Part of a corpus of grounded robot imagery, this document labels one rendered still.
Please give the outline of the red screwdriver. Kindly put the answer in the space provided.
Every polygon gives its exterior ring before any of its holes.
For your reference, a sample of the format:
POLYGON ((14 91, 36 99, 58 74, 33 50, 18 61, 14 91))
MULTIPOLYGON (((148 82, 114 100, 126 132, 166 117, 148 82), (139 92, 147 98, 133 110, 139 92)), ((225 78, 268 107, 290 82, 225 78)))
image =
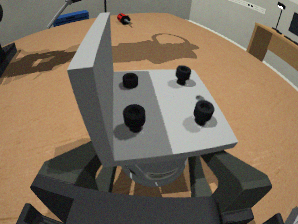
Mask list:
POLYGON ((121 14, 119 14, 118 16, 117 16, 117 19, 120 21, 120 19, 121 19, 121 21, 120 22, 122 22, 122 24, 123 25, 125 25, 125 24, 129 24, 130 22, 130 18, 129 18, 129 16, 128 15, 124 15, 123 13, 121 13, 121 14))

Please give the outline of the blue electric screwdriver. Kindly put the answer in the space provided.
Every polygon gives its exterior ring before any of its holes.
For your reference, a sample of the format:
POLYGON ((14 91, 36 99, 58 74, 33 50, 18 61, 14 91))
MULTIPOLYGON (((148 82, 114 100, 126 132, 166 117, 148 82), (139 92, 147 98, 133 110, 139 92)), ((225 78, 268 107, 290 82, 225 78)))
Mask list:
POLYGON ((56 21, 56 19, 60 16, 60 14, 64 11, 64 9, 71 5, 72 3, 78 2, 81 0, 65 0, 65 4, 61 7, 61 9, 57 12, 57 14, 54 16, 54 18, 51 20, 51 22, 48 24, 47 28, 50 29, 50 27, 53 25, 53 23, 56 21))

